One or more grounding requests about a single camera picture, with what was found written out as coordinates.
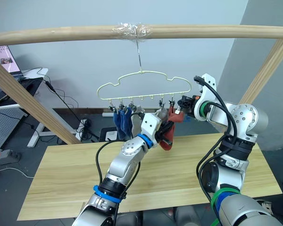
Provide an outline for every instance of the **wooden frame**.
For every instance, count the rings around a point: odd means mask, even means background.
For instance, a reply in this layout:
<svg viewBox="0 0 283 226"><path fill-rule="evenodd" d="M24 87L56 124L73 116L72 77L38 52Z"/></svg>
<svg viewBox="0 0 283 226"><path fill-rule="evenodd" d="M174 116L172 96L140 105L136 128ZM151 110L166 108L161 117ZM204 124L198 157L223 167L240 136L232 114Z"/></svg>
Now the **wooden frame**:
<svg viewBox="0 0 283 226"><path fill-rule="evenodd" d="M146 39L180 38L263 38L278 39L258 74L243 95L240 103L251 104L263 89L269 78L283 60L283 26L256 25L146 25ZM0 33L1 45L16 45L37 42L70 40L109 40L128 38L122 31L115 32L117 26L81 26L59 27L26 31ZM139 25L136 32L141 32L144 25ZM33 117L42 122L67 144L79 141L70 134L41 104L12 79L0 65L0 87L6 94L19 103Z"/></svg>

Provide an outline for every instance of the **clear tape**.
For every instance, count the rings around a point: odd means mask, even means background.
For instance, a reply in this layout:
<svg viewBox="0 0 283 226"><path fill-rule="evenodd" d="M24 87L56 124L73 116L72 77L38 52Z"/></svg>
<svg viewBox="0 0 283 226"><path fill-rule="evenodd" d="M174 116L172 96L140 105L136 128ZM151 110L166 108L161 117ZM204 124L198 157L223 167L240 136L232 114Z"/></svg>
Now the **clear tape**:
<svg viewBox="0 0 283 226"><path fill-rule="evenodd" d="M120 23L115 28L112 29L120 35L120 39L130 39L141 41L152 34L151 27L147 27L144 24L130 24L130 23Z"/></svg>

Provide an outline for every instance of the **gray wall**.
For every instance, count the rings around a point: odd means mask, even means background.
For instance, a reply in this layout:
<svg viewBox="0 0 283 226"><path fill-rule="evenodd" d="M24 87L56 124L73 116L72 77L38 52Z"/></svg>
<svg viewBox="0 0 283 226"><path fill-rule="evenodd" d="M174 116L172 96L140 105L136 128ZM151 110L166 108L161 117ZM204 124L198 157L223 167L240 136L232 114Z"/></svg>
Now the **gray wall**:
<svg viewBox="0 0 283 226"><path fill-rule="evenodd" d="M60 26L144 24L240 24L248 0L0 0L0 32ZM209 73L219 80L233 39L147 40L140 44L144 70L192 81ZM11 46L20 69L48 67L54 87L74 97L80 107L107 107L97 88L139 70L135 43L129 40L91 40ZM182 81L136 75L122 87L105 87L104 97L134 96L187 90ZM197 94L194 84L193 92ZM65 107L43 87L37 97L52 107ZM158 107L158 99L136 100Z"/></svg>
<svg viewBox="0 0 283 226"><path fill-rule="evenodd" d="M249 0L241 24L283 26L283 0ZM218 85L225 100L239 102L274 43L275 40L235 40ZM258 138L261 149L283 146L283 61L253 105L269 117L267 129Z"/></svg>

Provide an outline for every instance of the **white cable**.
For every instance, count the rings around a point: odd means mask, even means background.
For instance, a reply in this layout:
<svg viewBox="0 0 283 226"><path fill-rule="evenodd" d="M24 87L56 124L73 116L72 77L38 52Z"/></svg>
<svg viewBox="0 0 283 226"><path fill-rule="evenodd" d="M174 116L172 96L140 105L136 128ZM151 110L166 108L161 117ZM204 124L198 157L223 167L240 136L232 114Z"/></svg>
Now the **white cable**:
<svg viewBox="0 0 283 226"><path fill-rule="evenodd" d="M22 173L25 177L27 177L27 178L33 178L33 177L29 177L29 176L27 176L24 172L22 172L21 170L19 170L19 169L16 169L16 168L12 168L12 167L8 167L8 168L4 168L4 169L0 169L0 171L4 171L4 170L17 170L18 172L20 172L20 173Z"/></svg>

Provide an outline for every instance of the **blue ring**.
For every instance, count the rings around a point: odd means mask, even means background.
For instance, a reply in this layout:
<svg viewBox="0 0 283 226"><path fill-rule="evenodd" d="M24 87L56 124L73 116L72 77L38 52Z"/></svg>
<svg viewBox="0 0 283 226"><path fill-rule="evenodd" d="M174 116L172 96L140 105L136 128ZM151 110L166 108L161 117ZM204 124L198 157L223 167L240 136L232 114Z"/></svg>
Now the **blue ring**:
<svg viewBox="0 0 283 226"><path fill-rule="evenodd" d="M118 199L118 198L112 197L110 195L104 194L103 192L101 192L99 190L99 186L98 185L95 185L93 187L93 190L95 191L96 195L98 195L99 197L102 197L104 199L107 199L109 201L112 201L112 202L115 202L115 203L120 203L122 201L121 199Z"/></svg>
<svg viewBox="0 0 283 226"><path fill-rule="evenodd" d="M148 148L152 148L153 147L153 142L145 135L143 134L137 134L138 137L140 137L141 139L143 139L144 141L146 141L146 144L148 146Z"/></svg>

